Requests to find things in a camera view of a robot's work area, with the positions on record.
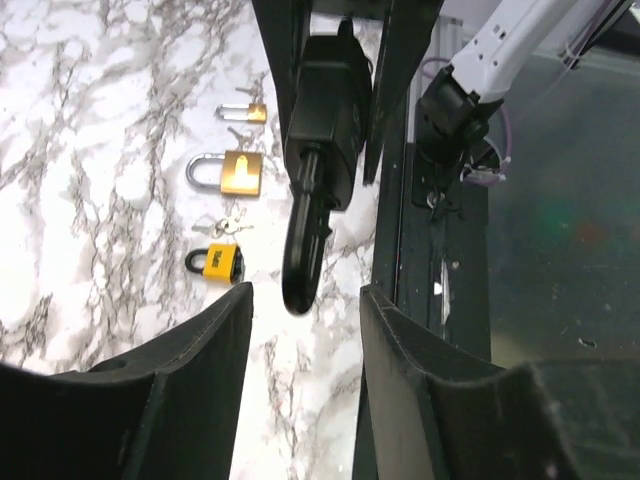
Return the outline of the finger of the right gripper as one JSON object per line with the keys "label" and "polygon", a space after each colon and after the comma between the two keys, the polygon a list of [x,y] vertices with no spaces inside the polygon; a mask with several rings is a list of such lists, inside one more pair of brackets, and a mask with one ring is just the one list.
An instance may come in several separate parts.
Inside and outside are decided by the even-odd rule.
{"label": "finger of the right gripper", "polygon": [[376,177],[386,132],[431,42],[442,0],[392,1],[384,19],[375,69],[363,183]]}

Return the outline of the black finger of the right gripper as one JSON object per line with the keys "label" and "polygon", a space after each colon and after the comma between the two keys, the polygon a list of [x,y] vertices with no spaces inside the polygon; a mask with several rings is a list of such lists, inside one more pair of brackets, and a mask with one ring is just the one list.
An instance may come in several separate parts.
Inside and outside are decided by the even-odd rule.
{"label": "black finger of the right gripper", "polygon": [[286,146],[296,99],[297,64],[309,36],[311,1],[253,0],[261,39],[272,74],[278,105],[284,162],[300,159]]}

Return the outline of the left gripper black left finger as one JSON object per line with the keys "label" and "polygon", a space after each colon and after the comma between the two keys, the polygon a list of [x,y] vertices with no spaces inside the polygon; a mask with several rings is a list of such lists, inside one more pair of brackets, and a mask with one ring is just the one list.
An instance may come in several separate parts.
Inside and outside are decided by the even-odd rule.
{"label": "left gripper black left finger", "polygon": [[225,479],[253,287],[86,372],[1,369],[5,479]]}

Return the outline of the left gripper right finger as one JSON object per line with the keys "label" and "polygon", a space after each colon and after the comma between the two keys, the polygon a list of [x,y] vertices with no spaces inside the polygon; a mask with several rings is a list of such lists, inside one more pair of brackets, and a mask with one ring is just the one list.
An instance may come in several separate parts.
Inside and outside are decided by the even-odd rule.
{"label": "left gripper right finger", "polygon": [[635,479],[639,364],[503,369],[406,317],[375,286],[360,324],[383,479]]}

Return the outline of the small brass padlock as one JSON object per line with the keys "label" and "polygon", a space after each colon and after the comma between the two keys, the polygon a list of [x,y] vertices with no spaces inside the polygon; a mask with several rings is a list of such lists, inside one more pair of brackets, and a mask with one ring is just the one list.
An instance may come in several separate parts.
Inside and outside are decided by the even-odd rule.
{"label": "small brass padlock", "polygon": [[225,121],[265,124],[268,118],[267,106],[261,103],[220,104],[216,116]]}

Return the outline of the black padlock with keys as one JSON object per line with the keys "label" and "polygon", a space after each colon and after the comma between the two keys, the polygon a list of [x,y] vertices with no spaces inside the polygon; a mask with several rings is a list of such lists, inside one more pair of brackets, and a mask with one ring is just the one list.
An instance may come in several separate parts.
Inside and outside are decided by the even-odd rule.
{"label": "black padlock with keys", "polygon": [[293,204],[284,247],[282,295],[286,309],[302,315],[319,284],[329,216],[352,199],[372,96],[370,61],[341,20],[335,34],[308,38],[296,79],[296,98],[284,160]]}

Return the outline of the large brass padlock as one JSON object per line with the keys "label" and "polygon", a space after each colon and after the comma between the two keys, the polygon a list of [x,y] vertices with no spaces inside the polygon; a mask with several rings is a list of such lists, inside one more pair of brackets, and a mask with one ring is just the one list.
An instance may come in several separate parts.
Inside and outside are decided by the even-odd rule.
{"label": "large brass padlock", "polygon": [[[220,178],[216,182],[196,179],[196,169],[204,164],[221,165]],[[262,166],[263,155],[257,152],[226,150],[224,153],[201,153],[189,160],[185,177],[192,187],[199,190],[257,197],[261,190]]]}

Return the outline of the small yellow padlock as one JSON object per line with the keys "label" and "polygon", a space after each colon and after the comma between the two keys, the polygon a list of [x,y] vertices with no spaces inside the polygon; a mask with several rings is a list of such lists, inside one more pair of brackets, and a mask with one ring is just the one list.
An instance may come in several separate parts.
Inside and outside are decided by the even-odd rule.
{"label": "small yellow padlock", "polygon": [[207,280],[234,285],[244,276],[244,256],[237,244],[213,243],[208,248],[190,251],[186,269]]}

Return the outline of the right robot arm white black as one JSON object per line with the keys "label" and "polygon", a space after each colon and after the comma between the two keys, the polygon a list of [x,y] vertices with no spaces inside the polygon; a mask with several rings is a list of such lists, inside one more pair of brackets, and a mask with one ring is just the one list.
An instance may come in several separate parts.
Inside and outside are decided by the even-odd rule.
{"label": "right robot arm white black", "polygon": [[629,7],[627,1],[256,1],[253,10],[274,80],[280,126],[288,130],[295,77],[310,16],[322,13],[383,24],[369,110],[363,181],[373,182],[385,131],[444,14],[476,29],[453,57],[454,78],[481,102],[503,98],[542,44],[577,56]]}

